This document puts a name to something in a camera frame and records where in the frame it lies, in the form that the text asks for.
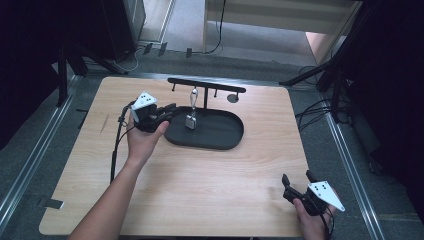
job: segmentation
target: gray floor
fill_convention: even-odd
[[[138,67],[129,73],[129,77],[152,77],[153,75],[148,75],[147,73],[160,73],[204,76],[205,78],[218,80],[219,78],[229,78],[231,81],[240,83],[278,87],[278,81],[289,80],[297,76],[303,66],[312,64],[310,61],[312,59],[311,53],[308,55],[310,49],[308,49],[304,41],[306,37],[302,36],[302,34],[296,34],[296,36],[298,40],[294,40],[294,35],[288,38],[293,38],[293,42],[301,44],[296,48],[297,50],[291,45],[282,45],[280,47],[281,51],[283,51],[282,54],[287,59],[286,62],[275,60],[273,55],[268,60],[249,60],[247,58],[254,58],[256,54],[250,55],[250,57],[243,57],[244,53],[241,52],[234,53],[232,55],[234,58],[223,57],[222,55],[193,55],[191,58],[185,58],[184,53],[172,51],[168,51],[164,56],[159,57],[158,51],[154,50],[147,55],[138,53]],[[254,45],[262,45],[260,43],[262,40],[259,38],[252,37],[252,39],[258,40],[254,41]],[[170,35],[168,35],[170,43],[183,42],[171,40]],[[231,46],[228,42],[223,43],[224,49]],[[131,68],[136,65],[136,61],[135,58],[130,57],[119,64]],[[64,236],[42,236],[39,233],[38,225],[45,210],[37,205],[41,198],[50,197],[53,194],[78,136],[78,126],[84,118],[84,113],[76,110],[89,109],[101,80],[111,75],[96,64],[90,63],[89,68],[89,74],[80,80],[72,104],[1,239],[66,238]],[[289,92],[295,113],[302,112],[308,106],[321,99],[320,94],[315,91],[314,87],[306,82],[297,85],[295,88],[290,88]],[[0,169],[0,175],[2,176],[0,196],[4,196],[22,168],[44,126],[55,110],[56,99],[57,92],[54,92],[21,127],[10,143],[0,151],[0,164],[2,166]],[[340,128],[349,146],[350,154],[358,169],[363,185],[376,211],[385,238],[424,239],[423,225],[409,203],[403,186],[388,176],[372,174],[368,169],[367,156],[356,137],[354,129],[349,125],[340,125]],[[309,168],[318,178],[329,181],[337,190],[347,209],[344,213],[337,213],[335,239],[372,239],[340,157],[339,149],[329,129],[327,119],[322,118],[320,121],[310,125],[300,133],[300,136]]]

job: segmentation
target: small hanging object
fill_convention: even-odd
[[[191,114],[186,116],[185,126],[190,129],[196,128],[196,101],[197,101],[198,92],[196,87],[190,93],[190,103],[191,103]]]

